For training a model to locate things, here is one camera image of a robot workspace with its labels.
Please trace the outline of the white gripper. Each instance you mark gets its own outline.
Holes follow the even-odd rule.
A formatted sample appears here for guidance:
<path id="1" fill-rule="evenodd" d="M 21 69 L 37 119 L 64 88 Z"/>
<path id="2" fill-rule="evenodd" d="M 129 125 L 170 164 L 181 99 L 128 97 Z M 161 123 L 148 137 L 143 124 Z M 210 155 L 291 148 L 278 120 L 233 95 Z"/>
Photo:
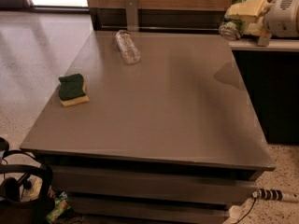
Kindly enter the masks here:
<path id="1" fill-rule="evenodd" d="M 298 12 L 299 0 L 272 0 L 271 3 L 247 0 L 231 5 L 224 19 L 244 22 L 244 35 L 263 36 L 269 32 L 276 37 L 298 37 Z"/>

